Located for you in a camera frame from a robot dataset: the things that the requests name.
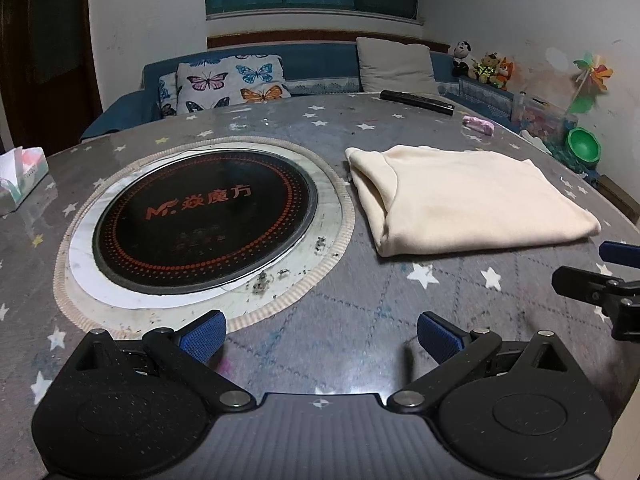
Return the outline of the green plastic bowl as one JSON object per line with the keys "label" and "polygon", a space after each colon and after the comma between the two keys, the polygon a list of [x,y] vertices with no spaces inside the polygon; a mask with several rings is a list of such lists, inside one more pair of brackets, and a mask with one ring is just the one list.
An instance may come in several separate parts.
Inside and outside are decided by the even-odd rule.
{"label": "green plastic bowl", "polygon": [[602,148],[592,132],[582,127],[570,129],[566,145],[585,166],[595,167],[600,162]]}

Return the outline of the pink wrapped packet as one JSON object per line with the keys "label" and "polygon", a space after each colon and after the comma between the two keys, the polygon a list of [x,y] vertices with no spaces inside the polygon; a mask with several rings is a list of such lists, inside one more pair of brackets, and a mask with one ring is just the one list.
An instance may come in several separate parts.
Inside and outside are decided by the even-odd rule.
{"label": "pink wrapped packet", "polygon": [[462,118],[462,126],[484,136],[492,136],[495,132],[495,125],[490,120],[476,116],[465,115]]}

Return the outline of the black remote control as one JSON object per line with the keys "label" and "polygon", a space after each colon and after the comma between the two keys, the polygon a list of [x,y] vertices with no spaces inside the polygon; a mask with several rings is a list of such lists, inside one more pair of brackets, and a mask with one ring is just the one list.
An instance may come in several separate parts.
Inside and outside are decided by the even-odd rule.
{"label": "black remote control", "polygon": [[421,110],[430,110],[441,115],[452,116],[454,114],[454,106],[450,103],[407,92],[383,90],[380,92],[380,99],[420,108]]}

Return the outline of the beige cushion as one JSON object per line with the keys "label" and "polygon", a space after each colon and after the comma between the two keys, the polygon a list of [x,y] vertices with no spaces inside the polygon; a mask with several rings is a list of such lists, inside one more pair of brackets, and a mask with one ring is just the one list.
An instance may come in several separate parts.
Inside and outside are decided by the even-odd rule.
{"label": "beige cushion", "polygon": [[368,37],[358,37],[356,46],[364,92],[437,92],[431,51],[427,46]]}

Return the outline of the orange plush toy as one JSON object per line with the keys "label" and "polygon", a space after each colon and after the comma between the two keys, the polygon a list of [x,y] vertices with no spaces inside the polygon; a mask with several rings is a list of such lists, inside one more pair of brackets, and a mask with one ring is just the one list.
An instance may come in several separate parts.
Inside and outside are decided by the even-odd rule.
{"label": "orange plush toy", "polygon": [[514,71],[514,63],[508,58],[503,58],[497,67],[494,86],[500,90],[506,90]]}

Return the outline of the panda plush toy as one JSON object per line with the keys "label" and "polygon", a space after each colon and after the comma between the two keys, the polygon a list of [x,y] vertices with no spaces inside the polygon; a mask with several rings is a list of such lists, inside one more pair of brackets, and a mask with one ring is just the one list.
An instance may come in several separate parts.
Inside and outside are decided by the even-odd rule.
{"label": "panda plush toy", "polygon": [[471,58],[472,47],[465,41],[459,41],[452,50],[451,75],[460,78],[468,77],[475,79],[474,61]]}

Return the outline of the grey star pattern table mat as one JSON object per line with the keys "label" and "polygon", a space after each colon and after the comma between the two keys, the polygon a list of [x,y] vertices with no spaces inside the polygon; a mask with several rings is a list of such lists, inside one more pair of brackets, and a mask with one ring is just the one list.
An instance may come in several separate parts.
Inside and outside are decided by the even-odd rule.
{"label": "grey star pattern table mat", "polygon": [[[222,136],[263,136],[308,148],[341,177],[346,148],[385,151],[428,145],[493,151],[531,160],[560,191],[601,223],[602,237],[637,244],[638,231],[596,191],[518,136],[488,139],[460,122],[374,96],[293,98],[173,117],[100,136],[49,157],[49,175],[1,221],[1,474],[39,479],[32,443],[37,401],[81,340],[53,296],[55,258],[75,214],[118,170],[159,151]],[[599,240],[573,245],[424,259],[382,259],[368,222],[355,221],[345,255],[308,294],[231,334],[221,373],[256,396],[376,391],[388,396],[433,366],[416,341],[416,318],[433,310],[464,328],[488,326],[506,339],[554,330],[614,414],[639,377],[639,349],[610,335],[608,320],[551,286],[559,266],[604,270]]]}

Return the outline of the cream hoodie sweatshirt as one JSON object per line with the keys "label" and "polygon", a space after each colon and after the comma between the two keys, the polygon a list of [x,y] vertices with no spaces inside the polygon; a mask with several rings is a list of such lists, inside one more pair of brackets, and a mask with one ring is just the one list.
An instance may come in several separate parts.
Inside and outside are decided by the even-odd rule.
{"label": "cream hoodie sweatshirt", "polygon": [[529,159],[407,145],[345,156],[382,257],[564,244],[601,231]]}

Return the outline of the dark wooden door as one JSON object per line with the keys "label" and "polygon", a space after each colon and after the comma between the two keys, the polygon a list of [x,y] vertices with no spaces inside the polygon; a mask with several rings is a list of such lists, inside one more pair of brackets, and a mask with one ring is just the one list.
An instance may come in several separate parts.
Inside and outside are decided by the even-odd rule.
{"label": "dark wooden door", "polygon": [[1,97],[14,145],[77,144],[103,112],[89,0],[1,0]]}

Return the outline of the tissue box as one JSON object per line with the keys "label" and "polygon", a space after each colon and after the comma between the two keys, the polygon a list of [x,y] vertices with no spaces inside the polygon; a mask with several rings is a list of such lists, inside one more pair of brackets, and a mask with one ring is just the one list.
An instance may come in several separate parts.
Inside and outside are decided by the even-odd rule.
{"label": "tissue box", "polygon": [[0,214],[16,211],[35,186],[47,175],[49,166],[42,148],[12,148],[1,155]]}

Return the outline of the blue sofa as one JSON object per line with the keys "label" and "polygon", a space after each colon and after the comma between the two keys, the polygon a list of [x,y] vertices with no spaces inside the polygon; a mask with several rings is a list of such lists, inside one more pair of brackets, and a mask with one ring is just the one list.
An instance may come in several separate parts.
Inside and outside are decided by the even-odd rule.
{"label": "blue sofa", "polygon": [[145,66],[141,89],[119,98],[82,138],[217,107],[382,90],[437,93],[510,127],[513,94],[466,78],[471,66],[424,44],[370,37],[206,51]]}

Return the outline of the butterfly print pillow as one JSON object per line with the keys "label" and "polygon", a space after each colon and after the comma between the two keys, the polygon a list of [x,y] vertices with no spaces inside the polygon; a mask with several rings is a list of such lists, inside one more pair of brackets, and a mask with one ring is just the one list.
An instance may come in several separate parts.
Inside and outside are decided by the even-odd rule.
{"label": "butterfly print pillow", "polygon": [[291,96],[286,88],[282,58],[275,54],[241,54],[181,63],[176,85],[178,114]]}

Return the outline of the colourful pinwheel toy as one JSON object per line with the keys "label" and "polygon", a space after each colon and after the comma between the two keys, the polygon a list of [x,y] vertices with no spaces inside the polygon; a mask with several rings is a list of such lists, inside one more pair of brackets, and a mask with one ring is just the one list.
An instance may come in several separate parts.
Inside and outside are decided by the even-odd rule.
{"label": "colourful pinwheel toy", "polygon": [[614,70],[608,67],[605,58],[585,52],[574,61],[579,73],[574,79],[575,91],[567,107],[568,114],[585,114],[596,105],[597,98],[608,92],[608,80]]}

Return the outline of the yellow vest plush toy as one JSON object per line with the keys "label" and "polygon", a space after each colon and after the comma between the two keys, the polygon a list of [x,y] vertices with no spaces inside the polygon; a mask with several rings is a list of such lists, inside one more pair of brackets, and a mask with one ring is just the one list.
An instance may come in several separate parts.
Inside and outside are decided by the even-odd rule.
{"label": "yellow vest plush toy", "polygon": [[487,84],[489,79],[495,75],[500,58],[496,52],[485,54],[473,65],[473,77],[481,84]]}

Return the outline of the black induction cooktop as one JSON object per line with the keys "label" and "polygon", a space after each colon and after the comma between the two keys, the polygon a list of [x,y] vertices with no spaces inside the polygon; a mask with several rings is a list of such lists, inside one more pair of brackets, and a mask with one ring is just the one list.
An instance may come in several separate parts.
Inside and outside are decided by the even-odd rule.
{"label": "black induction cooktop", "polygon": [[170,162],[107,205],[93,234],[98,268],[134,292],[202,292],[250,274],[306,233],[318,190],[296,162],[223,148]]}

